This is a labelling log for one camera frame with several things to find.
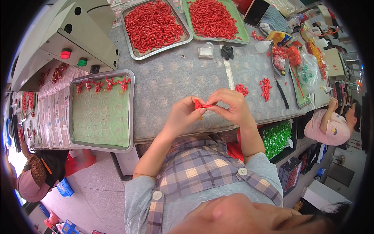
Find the red button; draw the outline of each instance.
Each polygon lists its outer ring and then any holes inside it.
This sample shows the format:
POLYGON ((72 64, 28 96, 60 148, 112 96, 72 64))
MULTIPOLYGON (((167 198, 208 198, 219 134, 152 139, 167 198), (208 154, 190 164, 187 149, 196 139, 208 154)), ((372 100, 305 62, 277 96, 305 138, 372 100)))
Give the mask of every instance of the red button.
POLYGON ((68 58, 70 58, 70 55, 71 55, 70 52, 68 52, 68 51, 62 51, 61 54, 60 54, 60 58, 62 58, 62 59, 68 59, 68 58))
POLYGON ((60 58, 68 59, 68 58, 70 58, 70 55, 71 55, 71 49, 64 48, 64 49, 62 49, 62 51, 60 53, 60 58))

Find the knife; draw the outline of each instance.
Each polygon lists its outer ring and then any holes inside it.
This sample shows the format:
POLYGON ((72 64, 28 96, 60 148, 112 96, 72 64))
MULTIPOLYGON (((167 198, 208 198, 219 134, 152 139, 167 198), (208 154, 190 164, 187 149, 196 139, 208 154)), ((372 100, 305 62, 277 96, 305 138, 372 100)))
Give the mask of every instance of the knife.
POLYGON ((282 95, 282 98, 283 98, 284 104, 286 105, 286 109, 288 110, 288 109, 289 109, 289 105, 288 105, 288 102, 287 102, 286 96, 284 95, 284 92, 283 92, 283 90, 282 90, 282 87, 281 87, 281 85, 278 83, 277 78, 275 78, 275 75, 274 75, 274 79, 275 79, 275 81, 277 82, 278 89, 279 89, 279 91, 280 91, 280 94, 282 95))

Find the metal machine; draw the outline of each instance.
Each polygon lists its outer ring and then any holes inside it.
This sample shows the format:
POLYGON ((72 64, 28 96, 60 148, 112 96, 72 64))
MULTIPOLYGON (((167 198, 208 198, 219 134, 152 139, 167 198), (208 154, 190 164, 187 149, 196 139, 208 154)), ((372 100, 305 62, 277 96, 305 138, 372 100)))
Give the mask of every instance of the metal machine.
POLYGON ((119 50, 108 38, 114 19, 107 0, 58 0, 26 38, 11 89, 37 92, 40 69, 53 59, 90 73, 117 70, 119 50))

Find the tape strip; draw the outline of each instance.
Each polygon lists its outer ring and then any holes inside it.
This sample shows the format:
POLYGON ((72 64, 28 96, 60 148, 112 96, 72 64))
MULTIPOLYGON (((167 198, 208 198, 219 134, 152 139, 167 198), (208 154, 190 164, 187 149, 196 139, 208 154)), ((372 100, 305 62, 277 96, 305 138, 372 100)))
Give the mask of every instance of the tape strip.
MULTIPOLYGON (((224 45, 222 44, 222 42, 219 42, 219 43, 220 43, 220 49, 222 49, 222 46, 224 45)), ((227 80, 229 82, 229 88, 231 90, 235 90, 234 78, 233 78, 233 74, 231 71, 230 61, 224 59, 224 57, 222 57, 222 59, 223 59, 223 64, 225 65, 225 69, 226 69, 227 80)))

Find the pink shirt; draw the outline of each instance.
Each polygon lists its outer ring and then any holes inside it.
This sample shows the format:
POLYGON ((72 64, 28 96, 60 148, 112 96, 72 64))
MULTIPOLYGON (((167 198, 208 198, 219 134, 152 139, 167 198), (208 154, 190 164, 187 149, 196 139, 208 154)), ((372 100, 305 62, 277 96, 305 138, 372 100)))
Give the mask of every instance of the pink shirt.
POLYGON ((39 188, 31 175, 31 170, 25 171, 18 176, 16 185, 21 197, 28 202, 40 201, 49 192, 49 186, 46 183, 43 183, 42 187, 39 188))
POLYGON ((351 133, 343 116, 339 116, 335 112, 331 114, 331 118, 327 122, 326 135, 319 129, 326 111, 326 109, 314 111, 312 119, 305 126, 304 135, 325 145, 337 146, 344 144, 350 139, 351 133))

